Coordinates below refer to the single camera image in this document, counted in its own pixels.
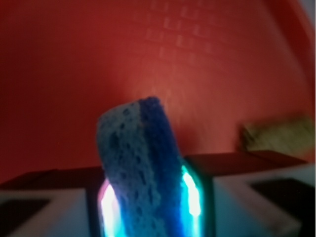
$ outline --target red wall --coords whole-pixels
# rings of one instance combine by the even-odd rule
[[[243,121],[313,113],[305,74],[261,1],[136,2],[2,2],[0,182],[100,165],[97,118],[149,95],[183,154],[234,150]]]

